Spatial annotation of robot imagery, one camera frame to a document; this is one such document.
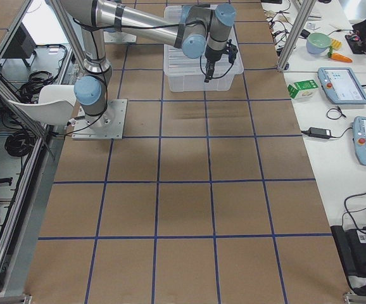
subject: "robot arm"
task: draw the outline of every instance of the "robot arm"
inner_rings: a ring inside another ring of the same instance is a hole
[[[110,66],[99,62],[105,61],[102,29],[108,27],[181,48],[189,58],[199,58],[206,49],[205,82],[212,79],[214,64],[223,54],[232,55],[229,56],[230,63],[235,60],[235,46],[229,42],[227,45],[236,17],[235,9],[229,4],[220,4],[216,10],[183,6],[179,24],[173,24],[158,16],[106,0],[61,0],[61,3],[83,25],[87,56],[85,68],[94,74]]]

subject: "teal bowl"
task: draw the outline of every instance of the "teal bowl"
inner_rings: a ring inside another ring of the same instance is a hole
[[[312,33],[307,37],[307,51],[311,54],[320,54],[331,45],[331,38],[322,33]]]

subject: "green carton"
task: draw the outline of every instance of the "green carton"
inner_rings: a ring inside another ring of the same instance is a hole
[[[291,98],[305,98],[313,96],[318,90],[318,85],[314,80],[304,80],[289,84],[287,89]]]

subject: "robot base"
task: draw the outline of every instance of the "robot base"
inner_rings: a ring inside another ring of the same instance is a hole
[[[122,139],[124,130],[125,112],[127,111],[126,99],[115,99],[108,101],[108,108],[114,113],[115,118],[102,129],[92,129],[90,127],[72,134],[75,140],[96,140],[96,139]],[[84,110],[79,108],[78,116],[83,116]],[[87,126],[87,122],[77,120],[74,130],[79,130]]]

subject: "brown floor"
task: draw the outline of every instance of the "brown floor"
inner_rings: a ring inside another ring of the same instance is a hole
[[[33,303],[342,303],[262,6],[234,6],[246,70],[226,92],[172,93],[162,45],[107,45],[110,98],[129,99],[125,138],[65,141],[25,288]]]

